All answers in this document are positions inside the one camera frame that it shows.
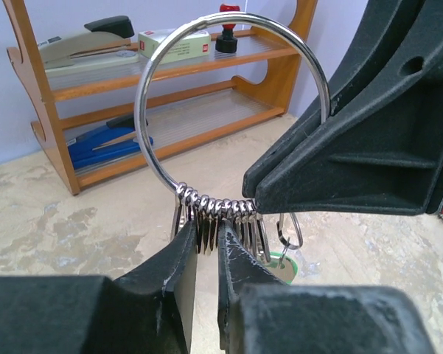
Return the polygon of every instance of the red stamp handle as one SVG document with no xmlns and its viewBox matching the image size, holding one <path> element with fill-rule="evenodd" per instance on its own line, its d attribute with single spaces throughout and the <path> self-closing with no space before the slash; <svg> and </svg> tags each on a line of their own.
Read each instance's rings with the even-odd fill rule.
<svg viewBox="0 0 443 354">
<path fill-rule="evenodd" d="M 225 11 L 241 11 L 241 8 L 239 5 L 227 5 L 227 4 L 221 4 L 220 5 L 220 12 L 224 13 Z M 224 24 L 223 28 L 225 30 L 232 30 L 234 29 L 235 24 Z"/>
</svg>

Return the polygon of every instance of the white wall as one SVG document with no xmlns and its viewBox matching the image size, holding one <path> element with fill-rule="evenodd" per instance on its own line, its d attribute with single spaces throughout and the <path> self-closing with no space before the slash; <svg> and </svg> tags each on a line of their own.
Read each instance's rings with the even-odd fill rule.
<svg viewBox="0 0 443 354">
<path fill-rule="evenodd" d="M 135 32 L 174 28 L 199 16 L 217 12 L 220 3 L 219 0 L 26 0 L 37 40 L 71 32 L 86 22 L 113 15 L 128 15 Z M 248 12 L 267 15 L 287 24 L 295 0 L 242 0 L 237 3 Z M 365 6 L 366 0 L 349 0 L 347 3 L 318 0 L 308 44 L 317 54 L 328 77 L 335 71 L 347 50 Z M 0 1 L 0 163 L 39 149 L 29 126 L 32 120 L 36 120 L 35 111 L 8 61 L 8 46 L 16 46 L 16 41 Z M 225 80 L 235 73 L 261 80 L 265 74 L 265 63 L 163 81 L 151 86 L 151 95 Z M 299 115 L 316 95 L 313 79 L 307 68 L 302 66 L 290 111 Z M 117 93 L 66 101 L 59 103 L 57 108 L 62 117 L 70 117 L 97 108 L 131 102 L 133 98 L 134 88 L 127 88 Z"/>
</svg>

